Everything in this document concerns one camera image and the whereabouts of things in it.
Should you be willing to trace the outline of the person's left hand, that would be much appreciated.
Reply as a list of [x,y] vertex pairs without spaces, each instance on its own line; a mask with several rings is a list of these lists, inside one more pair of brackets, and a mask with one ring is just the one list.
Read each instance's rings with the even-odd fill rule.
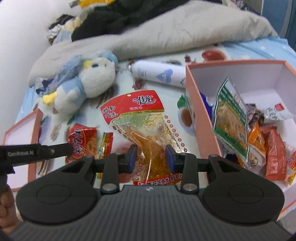
[[16,215],[15,199],[9,185],[6,186],[6,191],[1,194],[0,204],[0,225],[1,230],[9,234],[19,223]]

